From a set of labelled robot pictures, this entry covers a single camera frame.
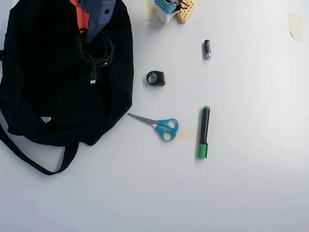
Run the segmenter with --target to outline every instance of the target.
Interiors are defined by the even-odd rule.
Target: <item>bag handle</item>
[[[61,164],[61,167],[58,171],[56,172],[51,172],[45,168],[43,168],[42,166],[40,166],[39,164],[37,164],[36,162],[34,162],[33,160],[31,160],[30,158],[28,158],[16,145],[15,143],[8,137],[8,135],[4,132],[2,126],[0,125],[0,140],[7,145],[7,147],[13,151],[21,160],[23,160],[24,162],[30,164],[32,167],[34,167],[36,170],[40,171],[41,173],[44,173],[45,175],[54,175],[57,173],[61,173],[64,170],[67,169],[67,167],[71,164],[71,162],[73,161],[73,159],[76,156],[77,150],[78,150],[78,146],[79,144],[75,144],[75,145],[70,145],[70,146],[66,146],[65,151],[64,151],[64,156],[63,156],[63,161]]]

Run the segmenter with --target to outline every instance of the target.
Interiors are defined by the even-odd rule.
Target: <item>black tote bag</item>
[[[20,0],[10,11],[0,109],[8,132],[43,145],[65,146],[62,165],[50,172],[30,160],[0,126],[0,139],[20,159],[46,175],[64,171],[79,142],[94,145],[132,105],[133,42],[126,6],[117,0],[103,29],[114,45],[112,63],[98,81],[78,54],[75,6],[69,0]]]

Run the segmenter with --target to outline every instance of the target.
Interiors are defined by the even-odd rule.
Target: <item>masking tape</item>
[[[143,0],[143,20],[152,20],[154,5],[154,0]]]
[[[175,140],[196,141],[197,140],[197,129],[179,129]]]
[[[301,16],[300,14],[289,14],[290,34],[295,40],[303,42],[303,35],[301,32]]]

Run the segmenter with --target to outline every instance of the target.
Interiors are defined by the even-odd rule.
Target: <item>black ring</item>
[[[155,74],[157,76],[157,79],[155,82],[153,83],[150,83],[149,82],[149,77],[151,75]],[[160,72],[160,71],[151,71],[147,74],[147,77],[146,77],[146,80],[148,82],[148,84],[150,84],[151,86],[164,86],[165,85],[165,79],[164,79],[164,73],[163,72]]]

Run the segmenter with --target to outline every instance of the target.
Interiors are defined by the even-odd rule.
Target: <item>yellow building block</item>
[[[180,9],[178,11],[178,18],[181,23],[186,23],[194,10],[195,4],[193,0],[184,0],[183,2],[188,4],[188,8]]]

